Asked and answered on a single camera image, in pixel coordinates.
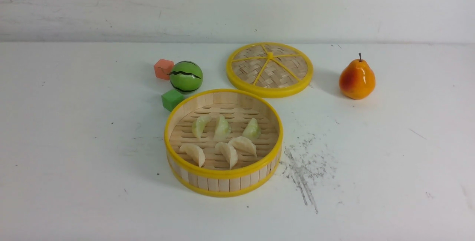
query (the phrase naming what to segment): bamboo steamer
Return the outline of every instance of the bamboo steamer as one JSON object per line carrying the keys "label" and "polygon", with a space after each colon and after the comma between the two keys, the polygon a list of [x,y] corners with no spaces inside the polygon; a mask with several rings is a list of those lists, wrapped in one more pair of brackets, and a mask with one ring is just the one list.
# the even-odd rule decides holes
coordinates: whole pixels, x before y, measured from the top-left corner
{"label": "bamboo steamer", "polygon": [[229,81],[237,89],[259,97],[297,94],[311,82],[314,68],[301,51],[281,43],[253,43],[239,48],[226,64]]}
{"label": "bamboo steamer", "polygon": [[[191,132],[191,124],[201,115],[213,119],[199,141]],[[224,156],[214,151],[216,118],[224,115],[232,131],[226,142],[241,136],[251,118],[256,118],[261,136],[254,141],[258,157],[239,154],[233,169]],[[263,185],[275,172],[282,150],[283,128],[280,118],[265,100],[250,92],[217,89],[201,92],[181,102],[168,117],[164,131],[167,158],[175,177],[189,189],[215,197],[245,194]],[[203,149],[206,161],[200,168],[179,148],[193,143]]]}

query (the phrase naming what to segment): watermelon stripe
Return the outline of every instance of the watermelon stripe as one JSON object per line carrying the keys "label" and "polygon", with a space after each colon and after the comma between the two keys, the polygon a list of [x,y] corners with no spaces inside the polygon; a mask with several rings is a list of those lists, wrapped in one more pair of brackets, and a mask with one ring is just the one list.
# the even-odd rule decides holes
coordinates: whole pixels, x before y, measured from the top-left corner
{"label": "watermelon stripe", "polygon": [[195,75],[193,73],[187,73],[187,72],[183,72],[183,71],[172,71],[172,72],[170,72],[169,75],[172,75],[172,74],[175,74],[175,75],[183,74],[183,75],[187,75],[187,76],[194,76],[195,78],[198,78],[198,79],[202,79],[202,78],[198,77],[197,75]]}

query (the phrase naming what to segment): white wall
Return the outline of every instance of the white wall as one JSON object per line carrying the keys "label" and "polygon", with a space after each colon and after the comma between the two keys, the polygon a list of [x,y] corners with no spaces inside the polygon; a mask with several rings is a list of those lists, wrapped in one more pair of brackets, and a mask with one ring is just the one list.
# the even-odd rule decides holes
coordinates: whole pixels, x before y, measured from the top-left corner
{"label": "white wall", "polygon": [[0,41],[475,43],[475,0],[0,0]]}

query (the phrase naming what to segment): green cube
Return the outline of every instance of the green cube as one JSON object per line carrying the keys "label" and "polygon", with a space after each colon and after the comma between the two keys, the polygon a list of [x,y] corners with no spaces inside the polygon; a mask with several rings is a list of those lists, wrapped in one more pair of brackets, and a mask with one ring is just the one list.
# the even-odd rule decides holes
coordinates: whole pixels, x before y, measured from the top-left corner
{"label": "green cube", "polygon": [[177,90],[169,90],[161,95],[161,103],[168,111],[172,111],[185,97]]}

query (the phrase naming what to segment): orange pear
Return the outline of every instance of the orange pear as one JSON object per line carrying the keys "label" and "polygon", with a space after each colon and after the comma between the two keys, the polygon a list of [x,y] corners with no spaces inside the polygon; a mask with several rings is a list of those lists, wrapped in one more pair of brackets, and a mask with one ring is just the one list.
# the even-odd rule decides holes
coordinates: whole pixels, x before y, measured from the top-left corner
{"label": "orange pear", "polygon": [[340,90],[354,100],[361,100],[373,92],[376,78],[368,63],[360,58],[352,62],[341,72]]}

